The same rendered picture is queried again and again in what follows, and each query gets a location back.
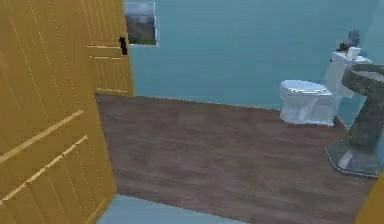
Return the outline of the grey purple pouch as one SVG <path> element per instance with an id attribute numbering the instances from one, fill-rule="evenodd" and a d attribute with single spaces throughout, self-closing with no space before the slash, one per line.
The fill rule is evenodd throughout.
<path id="1" fill-rule="evenodd" d="M 351 30 L 348 34 L 346 45 L 348 47 L 357 47 L 360 44 L 360 33 L 358 30 Z"/>

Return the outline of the framed landscape picture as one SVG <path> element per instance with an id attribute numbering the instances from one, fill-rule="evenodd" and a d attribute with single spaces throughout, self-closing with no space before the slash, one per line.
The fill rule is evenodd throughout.
<path id="1" fill-rule="evenodd" d="M 125 1 L 124 13 L 129 43 L 131 45 L 156 46 L 155 3 L 153 1 Z"/>

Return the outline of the white toilet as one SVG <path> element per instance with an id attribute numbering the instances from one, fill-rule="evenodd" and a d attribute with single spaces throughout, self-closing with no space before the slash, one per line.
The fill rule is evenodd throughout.
<path id="1" fill-rule="evenodd" d="M 350 64 L 371 64 L 372 61 L 358 55 L 349 60 L 345 52 L 331 53 L 322 83 L 307 80 L 283 80 L 280 83 L 282 109 L 280 118 L 291 124 L 333 126 L 338 107 L 343 98 L 354 93 L 341 80 Z"/>

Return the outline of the yellow wooden room door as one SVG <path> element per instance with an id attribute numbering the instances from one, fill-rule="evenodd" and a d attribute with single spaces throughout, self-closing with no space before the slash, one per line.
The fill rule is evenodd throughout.
<path id="1" fill-rule="evenodd" d="M 99 94 L 135 94 L 123 0 L 0 0 L 0 224 L 97 224 L 117 195 Z"/>

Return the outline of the white square box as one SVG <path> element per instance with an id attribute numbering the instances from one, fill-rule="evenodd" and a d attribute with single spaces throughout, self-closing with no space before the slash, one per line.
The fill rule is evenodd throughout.
<path id="1" fill-rule="evenodd" d="M 359 47 L 350 47 L 347 52 L 347 59 L 349 61 L 355 60 L 361 52 Z"/>

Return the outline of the grey stone pedestal sink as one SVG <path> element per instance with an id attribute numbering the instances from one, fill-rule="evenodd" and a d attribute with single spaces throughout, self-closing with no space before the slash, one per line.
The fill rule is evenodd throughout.
<path id="1" fill-rule="evenodd" d="M 378 179 L 383 170 L 377 145 L 384 131 L 384 64 L 348 66 L 342 84 L 366 99 L 345 136 L 324 151 L 336 171 Z"/>

